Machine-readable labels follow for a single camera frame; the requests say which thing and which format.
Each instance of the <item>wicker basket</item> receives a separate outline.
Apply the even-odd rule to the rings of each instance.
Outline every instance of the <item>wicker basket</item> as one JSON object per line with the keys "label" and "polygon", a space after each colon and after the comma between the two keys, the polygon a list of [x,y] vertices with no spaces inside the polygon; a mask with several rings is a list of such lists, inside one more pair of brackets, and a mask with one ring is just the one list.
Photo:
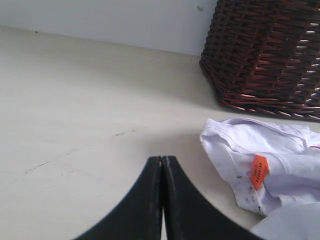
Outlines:
{"label": "wicker basket", "polygon": [[217,101],[320,121],[320,0],[218,0],[201,68]]}

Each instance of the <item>white table surface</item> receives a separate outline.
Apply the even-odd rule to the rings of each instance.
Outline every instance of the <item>white table surface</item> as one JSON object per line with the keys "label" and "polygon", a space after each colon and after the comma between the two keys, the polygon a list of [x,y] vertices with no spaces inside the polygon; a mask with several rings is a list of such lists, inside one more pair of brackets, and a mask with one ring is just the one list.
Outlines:
{"label": "white table surface", "polygon": [[[261,218],[237,207],[199,142],[207,118],[245,114],[217,106],[198,61],[1,27],[0,239],[76,237],[157,155],[177,156],[214,206],[255,225]],[[251,117],[320,131],[318,123]]]}

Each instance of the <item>orange label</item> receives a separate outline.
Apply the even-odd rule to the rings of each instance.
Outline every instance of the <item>orange label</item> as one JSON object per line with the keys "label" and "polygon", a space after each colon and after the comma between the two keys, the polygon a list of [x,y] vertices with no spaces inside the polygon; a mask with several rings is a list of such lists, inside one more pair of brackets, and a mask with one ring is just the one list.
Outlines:
{"label": "orange label", "polygon": [[256,155],[253,160],[252,172],[250,177],[255,190],[258,190],[261,188],[261,185],[264,182],[268,172],[269,172],[269,166],[268,166],[267,158],[264,156]]}

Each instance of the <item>white cloth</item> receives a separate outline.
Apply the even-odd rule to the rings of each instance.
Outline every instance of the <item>white cloth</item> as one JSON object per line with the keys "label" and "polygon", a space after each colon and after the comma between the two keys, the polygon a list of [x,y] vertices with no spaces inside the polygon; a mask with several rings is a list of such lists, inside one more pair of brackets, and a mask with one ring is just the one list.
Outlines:
{"label": "white cloth", "polygon": [[[308,126],[208,119],[200,140],[239,207],[266,216],[281,206],[320,202],[320,134]],[[256,155],[269,167],[258,190],[250,180]]]}

